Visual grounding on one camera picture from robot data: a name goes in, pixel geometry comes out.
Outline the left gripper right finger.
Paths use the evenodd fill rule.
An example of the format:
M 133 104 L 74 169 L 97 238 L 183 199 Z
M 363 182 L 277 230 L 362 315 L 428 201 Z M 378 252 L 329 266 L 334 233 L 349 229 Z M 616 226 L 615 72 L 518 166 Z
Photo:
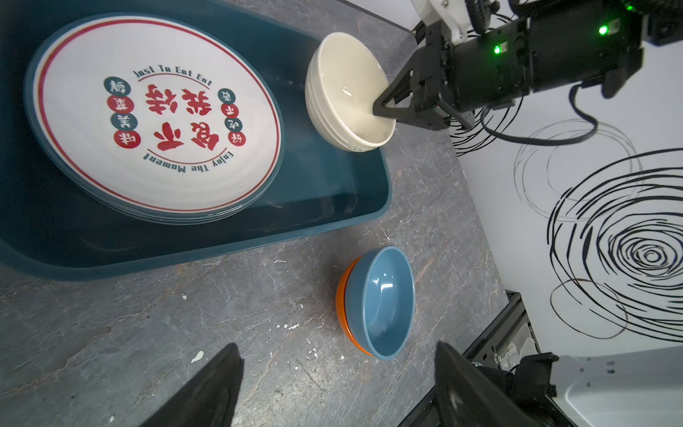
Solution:
M 514 374 L 477 367 L 448 343 L 435 353 L 438 410 L 445 426 L 537 426 L 512 399 Z

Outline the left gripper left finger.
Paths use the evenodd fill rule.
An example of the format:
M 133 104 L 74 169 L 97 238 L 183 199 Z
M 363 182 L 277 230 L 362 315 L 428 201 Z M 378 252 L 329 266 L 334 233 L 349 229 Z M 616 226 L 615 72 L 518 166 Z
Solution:
M 238 345 L 228 344 L 143 425 L 232 425 L 244 367 Z

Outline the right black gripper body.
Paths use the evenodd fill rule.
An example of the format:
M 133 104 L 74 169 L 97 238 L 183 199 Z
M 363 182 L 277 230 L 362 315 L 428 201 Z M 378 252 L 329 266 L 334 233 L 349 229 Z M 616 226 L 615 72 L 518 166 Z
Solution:
M 474 110 L 506 108 L 530 94 L 569 85 L 614 98 L 643 64 L 637 12 L 529 12 L 453 44 L 443 23 L 421 26 L 421 125 L 474 126 Z

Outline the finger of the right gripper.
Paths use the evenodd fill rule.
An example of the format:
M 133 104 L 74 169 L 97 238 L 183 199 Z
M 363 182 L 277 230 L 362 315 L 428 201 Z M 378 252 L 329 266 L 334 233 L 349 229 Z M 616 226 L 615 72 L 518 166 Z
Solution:
M 445 128 L 446 118 L 438 112 L 439 61 L 414 55 L 373 105 L 377 117 L 421 128 Z

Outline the cream bowl teal outside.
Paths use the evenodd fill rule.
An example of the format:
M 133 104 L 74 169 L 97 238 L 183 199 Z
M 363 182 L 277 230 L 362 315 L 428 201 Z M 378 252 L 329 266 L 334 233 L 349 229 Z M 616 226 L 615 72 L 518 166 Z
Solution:
M 373 53 L 343 32 L 326 36 L 316 49 L 305 81 L 309 118 L 322 138 L 343 151 L 367 152 L 384 146 L 396 121 L 373 114 L 389 86 Z

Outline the blue bowl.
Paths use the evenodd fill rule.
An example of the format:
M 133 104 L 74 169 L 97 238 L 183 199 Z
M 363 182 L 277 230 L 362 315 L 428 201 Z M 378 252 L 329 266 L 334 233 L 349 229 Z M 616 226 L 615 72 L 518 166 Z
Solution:
M 344 290 L 344 314 L 359 347 L 380 360 L 403 350 L 415 312 L 414 274 L 397 247 L 374 249 L 355 262 Z

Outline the orange bowl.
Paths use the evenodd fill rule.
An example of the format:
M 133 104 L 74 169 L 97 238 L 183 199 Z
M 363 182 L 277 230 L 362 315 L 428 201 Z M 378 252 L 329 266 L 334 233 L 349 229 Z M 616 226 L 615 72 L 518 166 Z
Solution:
M 359 262 L 360 258 L 357 258 L 343 273 L 341 276 L 337 289 L 336 289 L 336 294 L 335 294 L 335 307 L 336 307 L 336 314 L 337 318 L 339 320 L 341 329 L 345 336 L 350 340 L 350 342 L 361 352 L 366 354 L 369 357 L 372 357 L 372 354 L 365 350 L 356 340 L 354 335 L 352 334 L 350 330 L 350 326 L 347 320 L 347 315 L 346 315 L 346 309 L 345 309 L 345 295 L 346 295 L 346 288 L 348 285 L 348 280 L 350 277 L 350 274 L 352 273 L 353 269 Z

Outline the white plate red characters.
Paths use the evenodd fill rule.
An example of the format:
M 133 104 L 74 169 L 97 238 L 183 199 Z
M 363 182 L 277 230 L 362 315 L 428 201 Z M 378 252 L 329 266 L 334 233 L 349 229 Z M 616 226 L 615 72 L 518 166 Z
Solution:
M 263 76 L 199 28 L 147 14 L 75 21 L 38 48 L 25 110 L 44 153 L 120 213 L 215 222 L 261 197 L 284 159 Z

